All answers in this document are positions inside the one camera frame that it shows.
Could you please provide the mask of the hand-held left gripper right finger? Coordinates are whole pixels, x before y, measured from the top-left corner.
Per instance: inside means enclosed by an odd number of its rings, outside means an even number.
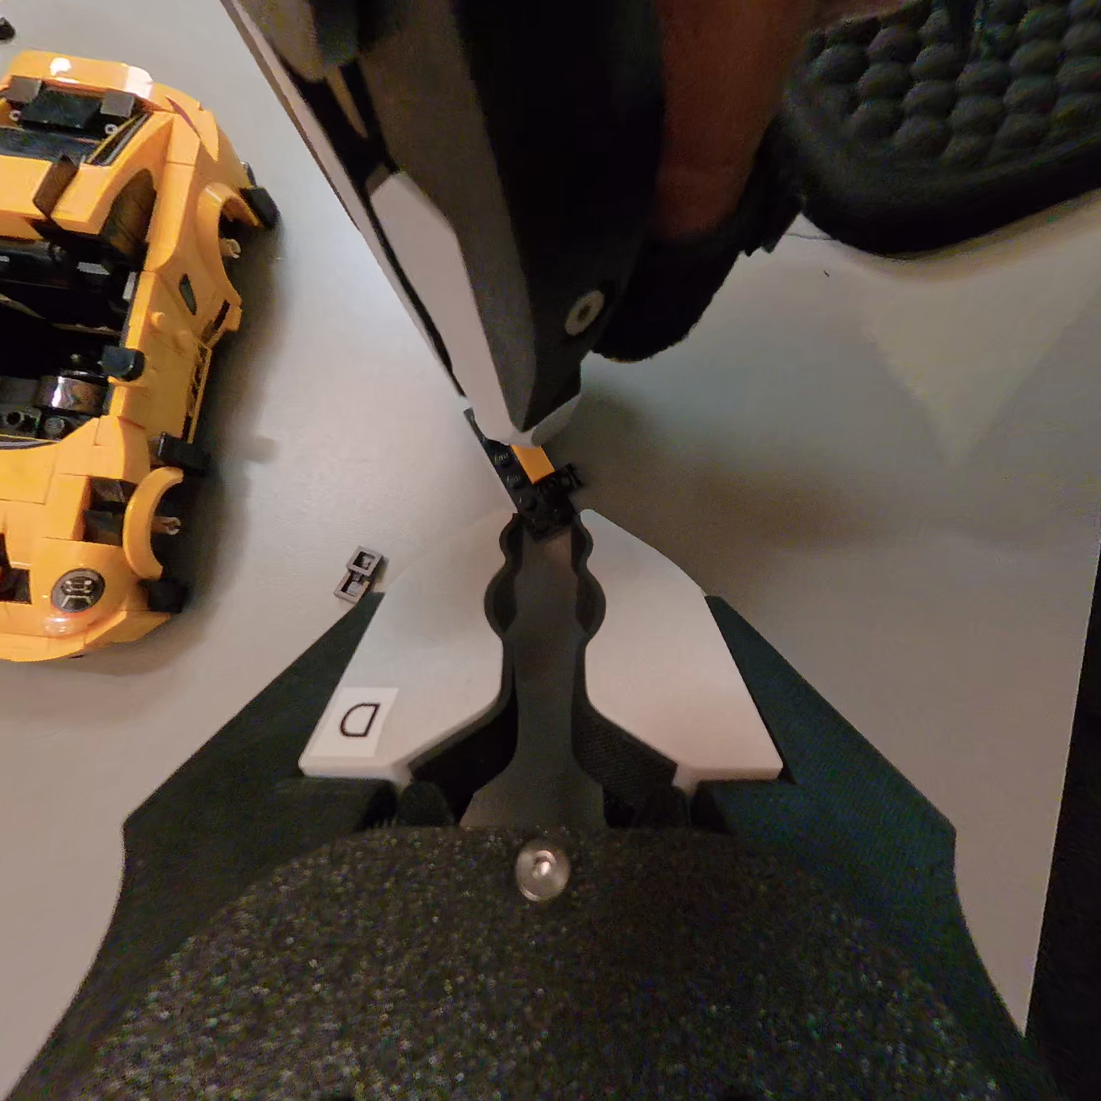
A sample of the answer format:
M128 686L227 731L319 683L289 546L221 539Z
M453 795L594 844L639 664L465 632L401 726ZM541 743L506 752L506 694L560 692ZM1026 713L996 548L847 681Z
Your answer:
M783 760L704 589L598 510L571 529L573 754L601 786L776 780Z

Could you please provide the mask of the black yellow lego plate assembly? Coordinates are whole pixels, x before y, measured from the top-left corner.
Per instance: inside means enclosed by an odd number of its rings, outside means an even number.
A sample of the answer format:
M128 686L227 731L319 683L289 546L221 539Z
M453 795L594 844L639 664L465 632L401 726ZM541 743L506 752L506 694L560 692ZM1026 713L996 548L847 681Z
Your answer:
M493 439L470 406L463 413L528 535L547 540L568 529L575 518L573 494L583 488L575 464L556 466L543 447Z

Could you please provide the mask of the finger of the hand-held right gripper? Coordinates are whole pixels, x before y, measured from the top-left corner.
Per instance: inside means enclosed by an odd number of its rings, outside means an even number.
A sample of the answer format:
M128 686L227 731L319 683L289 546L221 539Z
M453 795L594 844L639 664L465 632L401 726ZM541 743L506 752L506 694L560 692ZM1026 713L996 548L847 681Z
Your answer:
M459 376L455 374L455 366L446 346L446 340L439 325L431 318L424 297L420 295L405 265L401 263L397 250L386 231L382 218L375 211L371 198L362 194L354 185L343 185L339 188L339 198L345 211L360 228L369 248L377 256L380 267L384 269L409 316L416 323L425 344L431 348L437 363L442 366L455 394L459 394L459 398L468 404L467 391L461 385Z
M512 421L459 239L433 200L405 172L394 172L371 194L371 209L379 215L399 269L442 336L453 381L474 409L482 432L510 445L545 445L562 432L579 396L568 398L532 428Z

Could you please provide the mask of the person's dark clothed torso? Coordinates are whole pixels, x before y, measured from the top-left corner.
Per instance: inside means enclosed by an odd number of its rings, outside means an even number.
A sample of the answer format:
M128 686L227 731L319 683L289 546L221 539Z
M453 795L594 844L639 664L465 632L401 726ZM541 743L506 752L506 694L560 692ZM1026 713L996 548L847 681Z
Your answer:
M1026 1035L1066 1098L1099 1098L1099 578L1094 580Z

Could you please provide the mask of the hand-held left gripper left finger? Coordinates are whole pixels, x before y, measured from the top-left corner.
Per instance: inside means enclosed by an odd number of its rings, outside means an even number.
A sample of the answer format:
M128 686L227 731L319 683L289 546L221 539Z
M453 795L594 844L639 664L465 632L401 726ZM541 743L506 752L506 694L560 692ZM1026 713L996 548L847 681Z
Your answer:
M504 640L485 598L506 567L512 510L489 512L390 582L298 767L319 778L409 782L489 716L504 688Z

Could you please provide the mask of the person's right hand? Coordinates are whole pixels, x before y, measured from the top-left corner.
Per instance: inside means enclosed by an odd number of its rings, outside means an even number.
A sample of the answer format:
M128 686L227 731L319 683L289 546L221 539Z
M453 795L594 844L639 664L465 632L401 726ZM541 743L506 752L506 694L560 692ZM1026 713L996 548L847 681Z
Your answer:
M819 1L658 1L665 136L652 230L710 233L736 209Z

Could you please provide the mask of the person's right forearm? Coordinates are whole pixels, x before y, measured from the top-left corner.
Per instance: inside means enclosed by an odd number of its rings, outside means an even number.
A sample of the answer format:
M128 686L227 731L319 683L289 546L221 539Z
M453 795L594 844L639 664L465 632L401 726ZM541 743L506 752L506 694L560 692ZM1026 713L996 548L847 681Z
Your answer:
M1099 190L1099 1L888 1L809 35L781 121L830 237L985 235Z

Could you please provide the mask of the yellow lego car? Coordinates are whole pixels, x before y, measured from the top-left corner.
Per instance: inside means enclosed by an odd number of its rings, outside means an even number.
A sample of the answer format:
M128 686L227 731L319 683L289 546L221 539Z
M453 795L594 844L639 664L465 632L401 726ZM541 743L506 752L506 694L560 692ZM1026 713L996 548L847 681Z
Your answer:
M173 574L229 263L277 205L216 115L124 61L2 74L2 660L145 638Z

